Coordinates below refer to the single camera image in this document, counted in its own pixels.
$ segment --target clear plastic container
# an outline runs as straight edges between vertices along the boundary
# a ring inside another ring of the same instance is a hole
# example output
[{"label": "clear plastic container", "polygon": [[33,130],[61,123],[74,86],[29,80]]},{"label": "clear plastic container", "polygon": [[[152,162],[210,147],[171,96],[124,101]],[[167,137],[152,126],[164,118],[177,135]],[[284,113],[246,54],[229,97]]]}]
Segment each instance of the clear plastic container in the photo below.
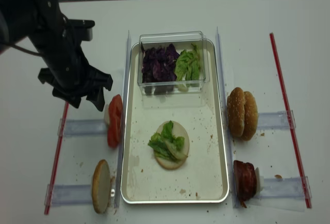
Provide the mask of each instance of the clear plastic container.
[{"label": "clear plastic container", "polygon": [[[158,82],[156,79],[153,82],[145,82],[142,68],[144,50],[151,48],[158,49],[160,47],[166,49],[170,44],[173,44],[175,50],[180,54],[183,50],[192,51],[193,45],[197,45],[197,52],[200,60],[200,75],[198,80],[186,81],[185,77],[182,81],[167,81]],[[171,34],[156,34],[142,35],[139,42],[139,65],[138,65],[138,85],[142,94],[157,95],[169,93],[185,93],[185,92],[200,92],[202,91],[205,82],[209,81],[208,62],[207,62],[206,38],[201,31],[192,31],[186,33],[171,33]]]}]

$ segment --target white tabletop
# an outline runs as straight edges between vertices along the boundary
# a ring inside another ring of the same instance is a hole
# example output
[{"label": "white tabletop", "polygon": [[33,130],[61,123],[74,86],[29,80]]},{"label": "white tabletop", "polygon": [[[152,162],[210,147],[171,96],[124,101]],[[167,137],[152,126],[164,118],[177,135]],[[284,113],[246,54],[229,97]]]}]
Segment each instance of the white tabletop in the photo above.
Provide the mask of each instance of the white tabletop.
[{"label": "white tabletop", "polygon": [[[247,51],[239,48],[264,44],[274,32],[309,177],[312,209],[302,213],[258,206],[237,210],[228,197],[221,204],[128,205],[121,201],[116,212],[110,210],[105,216],[97,216],[90,205],[53,207],[44,216],[64,102],[52,97],[51,87],[38,81],[39,70],[45,67],[40,58],[10,49],[0,59],[1,223],[330,221],[326,187],[330,183],[326,161],[330,151],[326,135],[330,127],[328,0],[142,0],[64,3],[60,7],[71,19],[95,21],[93,40],[84,42],[82,49],[88,61],[104,72],[123,70],[128,30],[134,44],[141,34],[191,30],[201,30],[214,40],[218,27],[226,59],[245,56]],[[20,45],[33,48],[27,39]]]}]

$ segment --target tomato slice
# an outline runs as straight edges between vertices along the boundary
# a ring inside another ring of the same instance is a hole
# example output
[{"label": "tomato slice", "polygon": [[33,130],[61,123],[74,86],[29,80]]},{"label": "tomato slice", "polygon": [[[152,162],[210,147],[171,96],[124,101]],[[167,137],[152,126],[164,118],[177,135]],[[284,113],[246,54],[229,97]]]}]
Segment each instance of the tomato slice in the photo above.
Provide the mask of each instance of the tomato slice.
[{"label": "tomato slice", "polygon": [[123,111],[123,102],[120,95],[113,97],[109,104],[110,125],[108,128],[108,145],[116,148],[120,142],[121,117]]}]

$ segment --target aluminum tray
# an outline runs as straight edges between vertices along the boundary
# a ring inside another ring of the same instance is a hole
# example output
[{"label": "aluminum tray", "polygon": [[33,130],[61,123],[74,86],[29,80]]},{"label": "aluminum tray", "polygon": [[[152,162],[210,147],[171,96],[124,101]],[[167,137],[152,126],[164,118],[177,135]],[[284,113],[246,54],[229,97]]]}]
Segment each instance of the aluminum tray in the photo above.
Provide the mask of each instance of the aluminum tray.
[{"label": "aluminum tray", "polygon": [[[206,47],[210,82],[201,92],[146,96],[137,84],[139,48],[138,44],[133,46],[121,178],[126,202],[216,203],[228,196],[215,47],[209,40]],[[168,120],[185,127],[190,139],[189,157],[177,170],[161,168],[147,145],[158,127]]]}]

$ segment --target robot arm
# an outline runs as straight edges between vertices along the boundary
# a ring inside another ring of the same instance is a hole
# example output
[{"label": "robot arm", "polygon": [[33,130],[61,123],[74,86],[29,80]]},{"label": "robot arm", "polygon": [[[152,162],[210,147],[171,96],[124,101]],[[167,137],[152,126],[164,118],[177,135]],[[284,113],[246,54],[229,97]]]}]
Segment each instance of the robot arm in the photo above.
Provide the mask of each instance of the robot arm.
[{"label": "robot arm", "polygon": [[94,21],[68,20],[58,0],[0,0],[0,52],[28,36],[47,68],[38,79],[54,87],[53,96],[78,108],[87,96],[95,107],[104,107],[103,87],[111,90],[111,75],[89,65],[81,49],[92,39]]}]

